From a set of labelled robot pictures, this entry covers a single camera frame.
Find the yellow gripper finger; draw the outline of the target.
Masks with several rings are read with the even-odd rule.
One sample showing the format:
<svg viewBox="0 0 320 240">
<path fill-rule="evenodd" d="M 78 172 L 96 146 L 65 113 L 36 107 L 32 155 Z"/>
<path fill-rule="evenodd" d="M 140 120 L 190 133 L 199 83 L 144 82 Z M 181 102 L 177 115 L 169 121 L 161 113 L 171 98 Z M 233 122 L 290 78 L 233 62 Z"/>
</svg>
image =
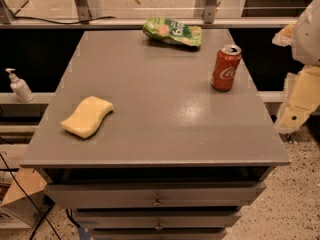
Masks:
<svg viewBox="0 0 320 240">
<path fill-rule="evenodd" d="M 320 67 L 304 66 L 297 74 L 288 73 L 274 127 L 281 134 L 296 132 L 319 106 Z"/>
<path fill-rule="evenodd" d="M 295 23 L 288 24 L 275 34 L 272 39 L 272 43 L 281 47 L 291 46 L 293 42 L 294 29 Z"/>
</svg>

